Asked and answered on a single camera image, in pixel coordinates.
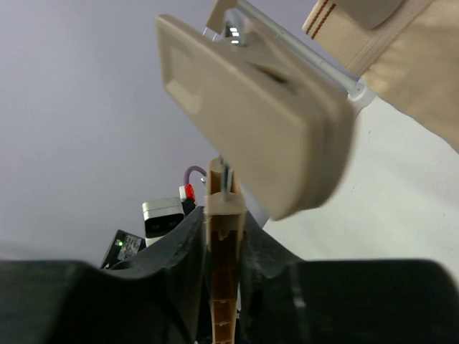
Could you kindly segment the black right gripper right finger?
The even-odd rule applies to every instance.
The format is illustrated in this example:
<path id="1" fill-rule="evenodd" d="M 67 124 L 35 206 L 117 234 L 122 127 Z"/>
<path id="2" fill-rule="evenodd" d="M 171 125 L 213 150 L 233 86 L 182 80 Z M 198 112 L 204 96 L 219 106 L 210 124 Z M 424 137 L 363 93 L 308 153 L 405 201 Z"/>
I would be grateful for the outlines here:
<path id="1" fill-rule="evenodd" d="M 425 259 L 306 261 L 247 216 L 241 332 L 249 343 L 456 343 L 458 288 Z"/>

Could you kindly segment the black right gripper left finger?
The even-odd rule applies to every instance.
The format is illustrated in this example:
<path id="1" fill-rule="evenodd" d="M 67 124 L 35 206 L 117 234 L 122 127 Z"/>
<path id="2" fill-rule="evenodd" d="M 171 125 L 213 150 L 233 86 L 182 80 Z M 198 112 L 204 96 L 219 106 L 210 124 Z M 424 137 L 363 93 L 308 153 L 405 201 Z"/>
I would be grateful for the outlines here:
<path id="1" fill-rule="evenodd" d="M 193 343 L 205 244 L 197 207 L 112 269 L 79 261 L 3 261 L 1 341 Z"/>

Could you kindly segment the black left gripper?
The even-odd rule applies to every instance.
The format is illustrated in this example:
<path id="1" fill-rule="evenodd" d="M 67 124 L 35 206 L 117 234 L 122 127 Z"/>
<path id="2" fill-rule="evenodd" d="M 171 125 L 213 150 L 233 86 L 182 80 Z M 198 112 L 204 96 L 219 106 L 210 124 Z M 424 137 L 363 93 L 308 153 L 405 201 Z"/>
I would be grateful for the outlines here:
<path id="1" fill-rule="evenodd" d="M 118 229 L 108 245 L 100 268 L 110 269 L 117 263 L 136 255 L 145 248 L 146 240 L 143 237 Z"/>

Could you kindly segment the beige clip hanger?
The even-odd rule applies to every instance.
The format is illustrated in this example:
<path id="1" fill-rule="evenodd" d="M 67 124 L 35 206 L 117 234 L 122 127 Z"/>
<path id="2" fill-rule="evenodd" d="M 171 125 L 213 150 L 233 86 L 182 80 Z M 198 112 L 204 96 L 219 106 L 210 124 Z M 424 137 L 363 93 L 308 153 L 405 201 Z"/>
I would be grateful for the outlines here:
<path id="1" fill-rule="evenodd" d="M 236 292 L 255 296 L 251 278 L 284 278 L 289 301 L 260 318 L 280 328 L 290 343 L 310 333 L 292 263 L 261 264 L 262 234 L 248 226 L 247 188 L 274 220 L 324 205 L 346 167 L 354 110 L 344 96 L 309 67 L 258 19 L 248 22 L 245 43 L 213 42 L 168 14 L 156 18 L 165 91 L 218 151 L 209 163 L 205 228 L 210 266 L 212 338 L 235 340 Z"/>

